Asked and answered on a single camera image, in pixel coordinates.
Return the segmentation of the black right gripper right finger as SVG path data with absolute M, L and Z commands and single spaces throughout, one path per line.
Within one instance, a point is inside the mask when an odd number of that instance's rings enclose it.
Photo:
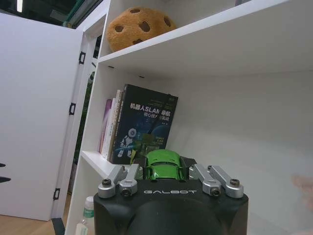
M 222 192 L 231 198 L 242 198 L 244 187 L 238 179 L 230 177 L 220 166 L 204 167 L 195 159 L 181 156 L 183 175 L 189 180 L 199 180 L 202 191 L 212 197 L 219 197 Z

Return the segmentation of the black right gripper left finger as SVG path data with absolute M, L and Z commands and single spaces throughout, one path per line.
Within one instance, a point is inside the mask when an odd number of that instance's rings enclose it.
M 116 195 L 117 187 L 123 197 L 136 194 L 138 190 L 136 177 L 139 170 L 139 164 L 130 165 L 128 170 L 122 165 L 115 166 L 108 177 L 99 184 L 98 196 L 103 199 L 112 198 Z

